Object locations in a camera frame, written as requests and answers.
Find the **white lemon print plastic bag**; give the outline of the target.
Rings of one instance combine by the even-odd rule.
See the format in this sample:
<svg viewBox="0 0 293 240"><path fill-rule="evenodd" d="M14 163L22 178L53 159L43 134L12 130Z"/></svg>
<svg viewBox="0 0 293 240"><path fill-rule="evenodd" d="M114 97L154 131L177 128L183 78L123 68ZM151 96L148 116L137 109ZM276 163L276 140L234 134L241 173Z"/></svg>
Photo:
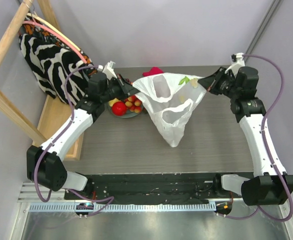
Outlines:
<svg viewBox="0 0 293 240"><path fill-rule="evenodd" d="M142 102L164 140L175 148L184 136L185 126L207 90L198 83L200 76L161 73L133 82Z"/></svg>

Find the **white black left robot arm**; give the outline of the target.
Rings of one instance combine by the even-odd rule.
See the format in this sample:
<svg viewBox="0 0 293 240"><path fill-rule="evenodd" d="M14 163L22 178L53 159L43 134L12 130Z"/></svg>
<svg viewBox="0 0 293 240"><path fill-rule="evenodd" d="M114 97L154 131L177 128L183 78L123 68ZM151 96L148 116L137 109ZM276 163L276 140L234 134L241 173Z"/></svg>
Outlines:
<svg viewBox="0 0 293 240"><path fill-rule="evenodd" d="M70 147L104 112L113 99L125 100L139 92L120 74L108 78L98 72L88 79L85 95L76 104L69 119L41 146L26 152L27 178L51 191L72 189L83 200L89 199L93 187L85 175L67 171L63 161Z"/></svg>

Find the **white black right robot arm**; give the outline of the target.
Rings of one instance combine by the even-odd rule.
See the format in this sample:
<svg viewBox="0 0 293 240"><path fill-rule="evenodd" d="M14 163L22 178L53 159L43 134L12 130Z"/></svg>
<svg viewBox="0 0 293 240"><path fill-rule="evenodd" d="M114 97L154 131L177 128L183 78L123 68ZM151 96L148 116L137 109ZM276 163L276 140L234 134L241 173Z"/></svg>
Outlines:
<svg viewBox="0 0 293 240"><path fill-rule="evenodd" d="M237 174L216 175L212 191L222 198L229 192L242 197L248 206L282 205L293 192L293 175L283 167L269 133L267 112L256 97L259 72L242 66L237 74L220 67L197 82L209 93L230 99L230 109L240 125L253 162L253 178Z"/></svg>

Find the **red yellow strawberry bunch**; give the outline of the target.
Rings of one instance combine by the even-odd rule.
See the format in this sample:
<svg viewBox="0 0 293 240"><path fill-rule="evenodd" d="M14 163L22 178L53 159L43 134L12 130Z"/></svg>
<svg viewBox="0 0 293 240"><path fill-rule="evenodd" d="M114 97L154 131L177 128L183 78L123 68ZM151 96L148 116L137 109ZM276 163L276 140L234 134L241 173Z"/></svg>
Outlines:
<svg viewBox="0 0 293 240"><path fill-rule="evenodd" d="M132 113L140 113L142 111L142 102L135 96L132 95L124 100L126 108Z"/></svg>

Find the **red apple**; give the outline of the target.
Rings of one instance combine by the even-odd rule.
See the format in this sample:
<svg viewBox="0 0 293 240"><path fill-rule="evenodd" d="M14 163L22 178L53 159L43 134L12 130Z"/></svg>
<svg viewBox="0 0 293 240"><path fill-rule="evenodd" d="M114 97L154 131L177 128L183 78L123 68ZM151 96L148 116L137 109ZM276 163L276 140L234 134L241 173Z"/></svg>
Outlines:
<svg viewBox="0 0 293 240"><path fill-rule="evenodd" d="M111 111L116 116L123 116L127 112L127 106L122 101L118 101L112 105Z"/></svg>

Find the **grey glass plate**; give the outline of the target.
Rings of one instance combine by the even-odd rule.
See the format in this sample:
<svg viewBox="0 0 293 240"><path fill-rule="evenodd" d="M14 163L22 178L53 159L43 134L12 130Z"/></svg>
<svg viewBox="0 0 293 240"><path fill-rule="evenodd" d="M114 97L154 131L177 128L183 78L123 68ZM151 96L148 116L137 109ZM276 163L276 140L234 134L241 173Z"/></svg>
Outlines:
<svg viewBox="0 0 293 240"><path fill-rule="evenodd" d="M109 111L112 113L112 108L109 106L109 103L107 104L107 107L108 107L108 109L109 109ZM114 116L116 116L116 117L119 117L119 118L132 118L132 117L134 117L134 116L137 116L138 114L140 114L140 113L134 113L134 112L130 112L128 109L127 109L127 111L126 111L126 114L124 114L124 115L122 115L122 116L116 116L116 115L114 115L113 113L113 115Z"/></svg>

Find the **folded red cloth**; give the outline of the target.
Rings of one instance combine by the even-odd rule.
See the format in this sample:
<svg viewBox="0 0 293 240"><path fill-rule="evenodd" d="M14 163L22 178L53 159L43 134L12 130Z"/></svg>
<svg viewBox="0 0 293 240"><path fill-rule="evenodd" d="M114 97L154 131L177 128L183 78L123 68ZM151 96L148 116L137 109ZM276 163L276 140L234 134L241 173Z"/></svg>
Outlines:
<svg viewBox="0 0 293 240"><path fill-rule="evenodd" d="M142 76L143 77L148 77L148 76L153 76L153 75L158 75L158 74L163 74L164 71L160 69L159 67L152 67L149 71L143 72Z"/></svg>

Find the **zebra pattern black white garment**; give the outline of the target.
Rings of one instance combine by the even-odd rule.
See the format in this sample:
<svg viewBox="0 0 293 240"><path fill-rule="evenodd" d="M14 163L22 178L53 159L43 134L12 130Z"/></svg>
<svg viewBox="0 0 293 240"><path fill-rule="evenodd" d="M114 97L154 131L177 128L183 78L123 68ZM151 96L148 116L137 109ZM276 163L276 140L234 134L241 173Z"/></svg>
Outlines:
<svg viewBox="0 0 293 240"><path fill-rule="evenodd" d="M75 106L85 95L89 77L97 72L82 69L66 81L70 73L86 66L75 52L26 33L19 36L19 46L40 89L64 104L70 100Z"/></svg>

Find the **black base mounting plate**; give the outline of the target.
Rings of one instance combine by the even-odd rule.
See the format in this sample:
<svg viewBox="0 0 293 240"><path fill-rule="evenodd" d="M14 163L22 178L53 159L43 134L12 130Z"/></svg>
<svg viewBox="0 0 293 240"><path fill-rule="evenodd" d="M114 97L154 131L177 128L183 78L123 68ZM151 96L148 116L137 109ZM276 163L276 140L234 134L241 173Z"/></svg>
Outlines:
<svg viewBox="0 0 293 240"><path fill-rule="evenodd" d="M91 200L113 197L114 205L192 205L240 198L219 188L218 177L219 173L92 174L79 194Z"/></svg>

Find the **camouflage orange black garment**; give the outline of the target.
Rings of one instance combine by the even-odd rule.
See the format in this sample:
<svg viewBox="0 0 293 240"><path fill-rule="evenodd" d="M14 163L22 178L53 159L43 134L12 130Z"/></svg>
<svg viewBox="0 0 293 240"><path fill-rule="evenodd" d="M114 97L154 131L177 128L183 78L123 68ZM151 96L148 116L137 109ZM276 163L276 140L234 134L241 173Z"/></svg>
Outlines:
<svg viewBox="0 0 293 240"><path fill-rule="evenodd" d="M32 17L30 17L30 20L27 20L27 19L25 18L24 21L32 21L32 22L36 22L36 23L39 23L39 24L41 24L41 25L44 25L43 23L39 22L38 20L36 20L36 19L34 19L34 18L32 18ZM31 25L31 24L23 24L23 23L22 23L22 25L30 25L29 28L26 28L26 32L27 32L28 34L31 34L31 35L32 35L33 33L36 32L35 27L38 27L38 26ZM40 30L38 30L38 32L39 32L40 34L42 34L44 37L45 37L45 36L54 36L54 35L50 34L49 32L47 32L46 30L43 30L42 28L40 28ZM87 66L89 66L89 69L94 69L93 73L96 73L96 72L97 72L97 68L94 67L94 66L92 65L92 62L91 62L90 58L87 57L87 56L82 52L81 49L80 49L80 53L81 53L81 54L84 56L84 58L86 59L87 63L85 63L85 64L86 64Z"/></svg>

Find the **pink clothes hanger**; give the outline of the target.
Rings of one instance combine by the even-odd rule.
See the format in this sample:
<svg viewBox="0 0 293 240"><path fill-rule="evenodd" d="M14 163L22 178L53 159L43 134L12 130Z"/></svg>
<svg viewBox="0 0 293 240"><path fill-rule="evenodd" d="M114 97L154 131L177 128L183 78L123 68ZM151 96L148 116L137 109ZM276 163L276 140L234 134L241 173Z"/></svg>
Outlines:
<svg viewBox="0 0 293 240"><path fill-rule="evenodd" d="M42 24L39 24L37 22L34 21L23 21L23 24L29 24L29 25L33 25L33 26L37 26L40 27L43 30L46 30L47 32L49 32L50 34L54 35L55 37L57 37L60 41L62 41L65 45L67 45L71 50L73 50L78 57L86 64L87 60L84 58L84 56L81 54L80 50L78 48L76 48L70 41L68 41L66 38L64 38L63 36L61 36L60 34L58 34L57 32L55 32L54 30L50 29L47 26L44 26Z"/></svg>

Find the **cream clothes hanger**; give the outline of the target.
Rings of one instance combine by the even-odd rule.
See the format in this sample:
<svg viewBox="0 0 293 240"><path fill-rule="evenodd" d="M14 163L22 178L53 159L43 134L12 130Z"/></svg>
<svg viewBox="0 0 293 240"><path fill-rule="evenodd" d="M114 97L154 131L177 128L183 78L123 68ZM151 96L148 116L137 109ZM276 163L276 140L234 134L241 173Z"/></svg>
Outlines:
<svg viewBox="0 0 293 240"><path fill-rule="evenodd" d="M46 25L47 27L49 27L51 30L53 30L54 32L56 32L57 34L59 34L61 37L63 37L68 43L70 43L73 47L75 47L78 51L80 51L81 49L74 43L72 42L68 37L66 37L63 33L61 33L57 28L55 28L53 25L51 25L49 22L47 22L46 20L42 19L41 17L32 14L32 13L27 13L27 15L31 18L36 19L37 21L41 22L42 24Z"/></svg>

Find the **wooden clothes rack frame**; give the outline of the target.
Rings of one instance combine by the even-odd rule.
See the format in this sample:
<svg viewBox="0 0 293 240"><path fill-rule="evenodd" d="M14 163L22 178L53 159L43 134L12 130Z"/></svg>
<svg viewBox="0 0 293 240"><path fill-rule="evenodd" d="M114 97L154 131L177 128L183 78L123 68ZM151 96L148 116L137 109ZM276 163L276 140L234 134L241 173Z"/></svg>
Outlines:
<svg viewBox="0 0 293 240"><path fill-rule="evenodd" d="M18 10L15 0L0 0L0 40ZM15 38L0 66L0 91L46 137L51 137L71 111L46 95L25 61ZM31 145L28 135L0 111L0 161L25 162Z"/></svg>

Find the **aluminium corner frame profile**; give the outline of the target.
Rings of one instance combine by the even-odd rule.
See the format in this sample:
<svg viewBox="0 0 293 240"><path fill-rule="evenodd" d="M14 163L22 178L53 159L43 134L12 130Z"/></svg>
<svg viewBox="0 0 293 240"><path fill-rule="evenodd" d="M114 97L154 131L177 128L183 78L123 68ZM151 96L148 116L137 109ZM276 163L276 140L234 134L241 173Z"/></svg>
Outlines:
<svg viewBox="0 0 293 240"><path fill-rule="evenodd" d="M283 0L273 0L264 15L257 31L255 32L250 44L248 45L245 54L251 55L258 45L259 41L261 40L262 36L264 35L265 31L267 30L270 22L272 21L273 17L279 10L280 6L282 5Z"/></svg>

